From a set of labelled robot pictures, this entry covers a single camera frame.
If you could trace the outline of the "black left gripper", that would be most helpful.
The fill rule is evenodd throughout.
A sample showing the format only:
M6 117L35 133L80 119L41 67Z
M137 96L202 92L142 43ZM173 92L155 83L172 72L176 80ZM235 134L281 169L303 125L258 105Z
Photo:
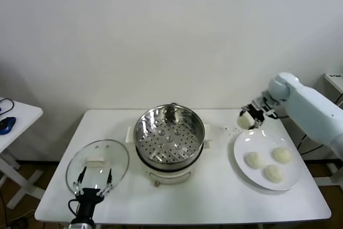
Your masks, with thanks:
M104 196L108 195L113 189L112 169L110 169L104 189L84 188L82 190L82 181L86 170L87 167L85 166L78 175L77 180L73 183L73 192L76 196L76 201L79 203L77 217L93 217L96 205L101 203L104 200Z

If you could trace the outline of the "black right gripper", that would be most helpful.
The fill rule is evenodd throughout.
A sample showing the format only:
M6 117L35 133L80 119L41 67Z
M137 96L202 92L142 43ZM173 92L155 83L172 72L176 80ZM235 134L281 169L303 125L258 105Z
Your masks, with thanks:
M249 104L248 107L241 108L240 116L244 115L251 115L251 117L254 119L249 127L249 130L258 129L265 120L264 112L256 109L253 104Z

